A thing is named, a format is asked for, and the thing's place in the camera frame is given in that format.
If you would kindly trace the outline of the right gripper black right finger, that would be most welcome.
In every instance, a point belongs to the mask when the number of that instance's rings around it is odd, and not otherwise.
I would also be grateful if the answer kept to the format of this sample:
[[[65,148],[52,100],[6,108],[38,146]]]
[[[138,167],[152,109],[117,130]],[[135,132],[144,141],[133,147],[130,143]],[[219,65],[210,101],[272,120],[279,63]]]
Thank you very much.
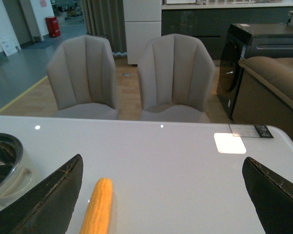
[[[242,175],[265,233],[293,234],[293,183],[251,157]]]

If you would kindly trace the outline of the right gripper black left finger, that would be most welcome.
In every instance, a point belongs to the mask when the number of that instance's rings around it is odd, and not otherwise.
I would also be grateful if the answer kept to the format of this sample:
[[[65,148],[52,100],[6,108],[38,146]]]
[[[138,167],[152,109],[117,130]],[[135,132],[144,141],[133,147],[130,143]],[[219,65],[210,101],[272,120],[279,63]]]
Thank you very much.
[[[34,188],[0,211],[0,234],[66,233],[83,177],[75,155]]]

